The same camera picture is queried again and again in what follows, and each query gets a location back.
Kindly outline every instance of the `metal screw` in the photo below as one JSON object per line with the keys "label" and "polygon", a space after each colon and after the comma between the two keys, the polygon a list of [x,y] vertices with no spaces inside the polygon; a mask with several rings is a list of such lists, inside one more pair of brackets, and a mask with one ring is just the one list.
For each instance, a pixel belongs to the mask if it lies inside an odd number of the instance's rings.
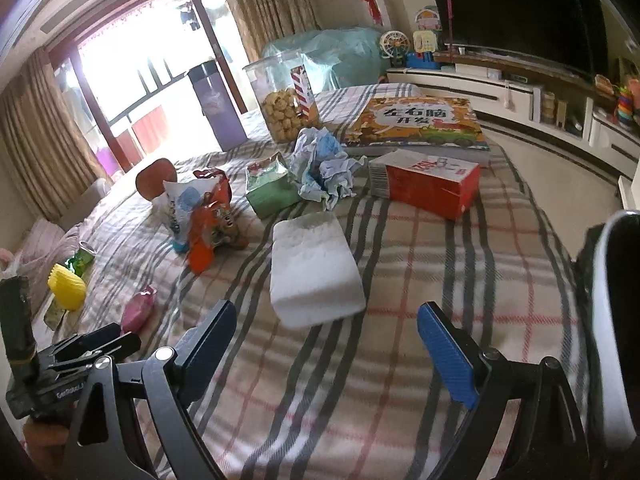
{"label": "metal screw", "polygon": [[497,361],[498,359],[500,359],[500,352],[498,352],[495,348],[487,348],[484,351],[484,357],[486,357],[487,359],[489,359],[489,361]]}
{"label": "metal screw", "polygon": [[109,359],[108,357],[100,357],[96,362],[95,362],[95,367],[98,368],[98,370],[102,370],[103,368],[106,368],[107,366],[109,366],[109,363],[111,362],[111,359]]}
{"label": "metal screw", "polygon": [[558,368],[560,367],[560,361],[558,361],[558,359],[556,359],[555,357],[545,357],[544,359],[542,359],[542,362],[545,364],[545,366],[553,368],[553,370],[558,370]]}
{"label": "metal screw", "polygon": [[170,346],[162,346],[156,350],[156,359],[159,361],[167,361],[174,355],[174,349]]}

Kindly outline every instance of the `barcode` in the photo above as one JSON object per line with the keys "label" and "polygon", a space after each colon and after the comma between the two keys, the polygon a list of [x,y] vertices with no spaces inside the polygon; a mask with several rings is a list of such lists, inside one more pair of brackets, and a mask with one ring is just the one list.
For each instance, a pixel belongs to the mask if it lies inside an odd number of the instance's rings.
{"label": "barcode", "polygon": [[369,180],[372,195],[389,198],[389,177],[384,164],[369,163]]}

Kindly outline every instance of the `blue gripper pad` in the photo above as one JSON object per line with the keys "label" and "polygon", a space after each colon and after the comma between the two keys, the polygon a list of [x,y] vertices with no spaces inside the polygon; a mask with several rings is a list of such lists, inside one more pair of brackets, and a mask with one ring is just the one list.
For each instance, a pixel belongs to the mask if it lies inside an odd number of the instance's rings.
{"label": "blue gripper pad", "polygon": [[438,369],[451,398],[471,410],[478,400],[474,370],[436,314],[426,304],[418,309],[418,334]]}

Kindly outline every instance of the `teal fabric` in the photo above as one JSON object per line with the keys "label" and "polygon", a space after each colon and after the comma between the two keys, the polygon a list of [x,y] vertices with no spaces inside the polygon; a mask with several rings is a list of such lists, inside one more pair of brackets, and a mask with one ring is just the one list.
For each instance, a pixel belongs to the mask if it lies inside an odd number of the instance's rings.
{"label": "teal fabric", "polygon": [[367,27],[310,30],[269,43],[262,56],[300,50],[314,93],[363,86],[377,83],[389,66],[380,57],[380,35]]}

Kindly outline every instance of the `white foam block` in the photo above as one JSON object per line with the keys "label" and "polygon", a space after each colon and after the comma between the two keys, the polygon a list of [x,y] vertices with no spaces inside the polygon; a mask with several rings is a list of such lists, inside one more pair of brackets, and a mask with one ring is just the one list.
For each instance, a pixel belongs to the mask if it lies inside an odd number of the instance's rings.
{"label": "white foam block", "polygon": [[274,226],[271,304],[288,328],[364,310],[362,279],[333,213],[309,214]]}

